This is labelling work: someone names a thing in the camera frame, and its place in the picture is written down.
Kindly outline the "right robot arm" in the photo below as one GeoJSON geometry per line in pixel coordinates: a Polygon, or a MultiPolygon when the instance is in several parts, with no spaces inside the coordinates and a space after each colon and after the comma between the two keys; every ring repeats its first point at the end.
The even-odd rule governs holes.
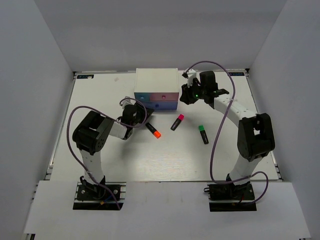
{"type": "Polygon", "coordinates": [[[190,105],[203,100],[214,110],[223,114],[238,128],[238,159],[227,175],[226,195],[236,200],[244,193],[243,185],[250,181],[258,163],[275,149],[271,117],[267,113],[255,113],[238,103],[227,90],[219,88],[213,71],[197,74],[193,69],[182,76],[187,83],[182,85],[180,101],[190,105]]]}

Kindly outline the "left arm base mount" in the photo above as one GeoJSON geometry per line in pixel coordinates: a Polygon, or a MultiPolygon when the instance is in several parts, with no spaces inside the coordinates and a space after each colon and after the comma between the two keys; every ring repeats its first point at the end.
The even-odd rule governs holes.
{"type": "Polygon", "coordinates": [[[127,184],[125,182],[108,182],[106,186],[115,196],[119,208],[112,195],[106,189],[103,188],[101,193],[96,193],[78,182],[72,209],[86,211],[119,211],[125,202],[127,184]]]}

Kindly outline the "small blue drawer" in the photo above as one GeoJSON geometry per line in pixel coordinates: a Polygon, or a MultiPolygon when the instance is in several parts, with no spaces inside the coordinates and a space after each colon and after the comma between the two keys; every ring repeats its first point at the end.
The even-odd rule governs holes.
{"type": "Polygon", "coordinates": [[[148,92],[135,92],[134,97],[141,102],[149,102],[150,94],[148,92]]]}

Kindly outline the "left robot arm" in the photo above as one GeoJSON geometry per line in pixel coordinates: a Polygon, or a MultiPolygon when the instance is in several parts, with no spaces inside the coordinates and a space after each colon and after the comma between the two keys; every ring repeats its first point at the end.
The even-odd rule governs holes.
{"type": "Polygon", "coordinates": [[[84,184],[90,185],[88,193],[99,200],[105,196],[106,182],[102,170],[101,150],[108,137],[127,140],[133,129],[144,124],[153,114],[152,108],[144,107],[138,103],[127,104],[123,107],[122,116],[113,119],[91,110],[72,134],[72,140],[79,149],[82,162],[86,167],[84,184]]]}

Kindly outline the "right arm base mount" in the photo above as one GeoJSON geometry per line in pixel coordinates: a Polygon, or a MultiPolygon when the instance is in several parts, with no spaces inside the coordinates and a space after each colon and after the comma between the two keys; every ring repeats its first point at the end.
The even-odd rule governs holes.
{"type": "Polygon", "coordinates": [[[208,194],[210,212],[255,212],[255,194],[250,182],[244,185],[208,184],[203,189],[208,194]]]}

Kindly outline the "pink cap highlighter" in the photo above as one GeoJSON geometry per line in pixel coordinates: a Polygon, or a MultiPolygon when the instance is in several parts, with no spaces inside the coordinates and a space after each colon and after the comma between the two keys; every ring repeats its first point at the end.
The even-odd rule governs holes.
{"type": "Polygon", "coordinates": [[[172,126],[170,127],[170,129],[172,131],[175,131],[177,129],[177,127],[181,124],[181,122],[184,120],[184,115],[183,114],[180,114],[176,120],[174,121],[174,123],[172,124],[172,126]]]}

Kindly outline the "white drawer organizer box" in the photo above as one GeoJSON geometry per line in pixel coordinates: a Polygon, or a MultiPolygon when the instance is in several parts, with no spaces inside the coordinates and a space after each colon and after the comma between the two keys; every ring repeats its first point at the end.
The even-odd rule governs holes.
{"type": "Polygon", "coordinates": [[[179,91],[177,68],[137,68],[135,93],[177,93],[179,91]]]}

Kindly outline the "pink drawer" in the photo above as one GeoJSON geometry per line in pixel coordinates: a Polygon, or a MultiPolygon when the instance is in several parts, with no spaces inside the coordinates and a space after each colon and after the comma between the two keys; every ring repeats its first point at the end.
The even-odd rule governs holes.
{"type": "Polygon", "coordinates": [[[179,98],[178,92],[153,92],[149,95],[150,102],[177,102],[179,98]]]}

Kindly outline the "green cap highlighter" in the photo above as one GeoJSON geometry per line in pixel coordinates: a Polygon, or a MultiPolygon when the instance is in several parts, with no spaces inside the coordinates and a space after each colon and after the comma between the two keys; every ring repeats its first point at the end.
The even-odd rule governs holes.
{"type": "Polygon", "coordinates": [[[200,135],[201,135],[203,143],[205,145],[207,145],[209,143],[209,140],[208,140],[208,136],[207,136],[207,133],[205,131],[204,126],[203,125],[199,125],[198,129],[199,129],[199,132],[200,132],[200,135]]]}

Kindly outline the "wide blue drawer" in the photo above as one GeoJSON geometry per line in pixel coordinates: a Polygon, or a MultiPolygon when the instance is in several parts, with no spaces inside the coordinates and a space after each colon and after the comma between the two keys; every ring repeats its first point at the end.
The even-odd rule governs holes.
{"type": "Polygon", "coordinates": [[[178,107],[177,101],[146,101],[143,102],[146,108],[154,109],[155,111],[175,111],[178,107]]]}

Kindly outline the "orange cap highlighter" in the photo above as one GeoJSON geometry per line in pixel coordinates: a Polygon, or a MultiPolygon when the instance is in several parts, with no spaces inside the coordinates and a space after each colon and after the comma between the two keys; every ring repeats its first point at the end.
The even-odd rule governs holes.
{"type": "Polygon", "coordinates": [[[145,126],[157,139],[159,139],[162,136],[161,133],[149,122],[147,122],[145,126]]]}

